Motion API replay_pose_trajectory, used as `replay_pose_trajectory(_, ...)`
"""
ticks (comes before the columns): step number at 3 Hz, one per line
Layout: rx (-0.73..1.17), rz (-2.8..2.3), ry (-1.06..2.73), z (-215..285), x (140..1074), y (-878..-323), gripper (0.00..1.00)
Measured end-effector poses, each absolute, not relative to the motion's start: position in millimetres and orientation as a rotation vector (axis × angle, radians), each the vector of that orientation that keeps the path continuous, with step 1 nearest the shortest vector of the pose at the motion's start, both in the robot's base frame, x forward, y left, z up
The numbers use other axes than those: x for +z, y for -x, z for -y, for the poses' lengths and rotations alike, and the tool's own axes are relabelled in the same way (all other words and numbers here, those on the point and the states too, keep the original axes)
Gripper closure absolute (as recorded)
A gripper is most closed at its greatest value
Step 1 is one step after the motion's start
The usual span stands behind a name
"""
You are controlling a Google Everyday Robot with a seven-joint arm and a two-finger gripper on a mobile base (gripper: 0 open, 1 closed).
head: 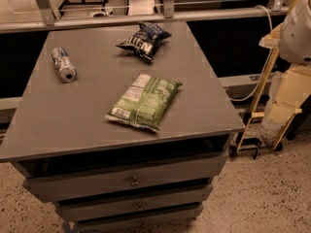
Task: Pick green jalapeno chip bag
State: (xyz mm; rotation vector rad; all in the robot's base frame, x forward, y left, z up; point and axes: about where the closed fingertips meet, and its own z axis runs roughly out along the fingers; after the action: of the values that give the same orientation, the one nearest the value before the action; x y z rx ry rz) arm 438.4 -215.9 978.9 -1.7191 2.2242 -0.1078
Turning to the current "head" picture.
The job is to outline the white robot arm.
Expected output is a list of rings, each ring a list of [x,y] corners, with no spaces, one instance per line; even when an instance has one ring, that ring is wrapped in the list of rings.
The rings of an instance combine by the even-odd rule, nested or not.
[[[300,0],[280,30],[280,57],[290,63],[311,64],[311,0]]]

